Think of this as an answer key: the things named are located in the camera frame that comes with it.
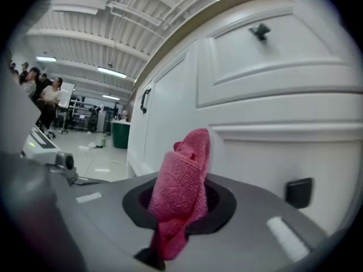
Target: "whiteboard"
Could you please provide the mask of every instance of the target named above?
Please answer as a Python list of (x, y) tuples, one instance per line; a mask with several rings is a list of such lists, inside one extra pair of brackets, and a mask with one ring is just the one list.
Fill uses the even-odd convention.
[(60, 102), (58, 104), (59, 107), (68, 109), (69, 101), (70, 101), (70, 98), (72, 97), (74, 87), (75, 87), (75, 84), (66, 83), (66, 82), (62, 83), (61, 98), (60, 98)]

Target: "trash can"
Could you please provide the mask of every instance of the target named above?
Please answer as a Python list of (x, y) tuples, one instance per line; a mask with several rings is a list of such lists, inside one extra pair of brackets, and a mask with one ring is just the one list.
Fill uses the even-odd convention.
[(113, 146), (116, 148), (127, 149), (129, 142), (130, 122), (112, 121)]

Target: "pink towel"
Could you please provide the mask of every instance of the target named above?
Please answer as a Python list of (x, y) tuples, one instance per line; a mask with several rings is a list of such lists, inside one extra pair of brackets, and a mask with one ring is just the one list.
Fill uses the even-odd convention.
[(164, 260), (173, 260), (186, 245), (186, 226), (208, 213), (204, 180), (209, 147), (208, 130), (196, 129), (165, 154), (149, 205), (159, 220)]

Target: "gray floor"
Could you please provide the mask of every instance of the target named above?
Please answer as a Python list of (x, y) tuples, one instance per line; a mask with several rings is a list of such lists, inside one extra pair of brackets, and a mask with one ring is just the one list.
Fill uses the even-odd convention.
[(91, 142), (101, 145), (104, 134), (70, 131), (68, 134), (56, 133), (56, 136), (52, 141), (64, 152), (73, 154), (79, 176), (107, 181), (126, 179), (127, 150), (114, 148), (112, 137), (106, 137), (105, 148), (84, 150), (82, 146)]

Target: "white cabinet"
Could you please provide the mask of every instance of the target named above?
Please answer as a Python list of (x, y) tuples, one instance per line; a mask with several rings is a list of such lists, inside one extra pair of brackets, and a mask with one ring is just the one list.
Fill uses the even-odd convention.
[[(292, 1), (245, 3), (180, 42), (138, 91), (128, 163), (136, 175), (158, 171), (176, 141), (208, 128), (209, 172), (282, 198), (288, 181), (312, 177), (301, 211), (331, 234), (359, 181), (363, 81), (334, 45), (339, 34), (324, 37), (324, 23)], [(249, 30), (260, 23), (265, 42)]]

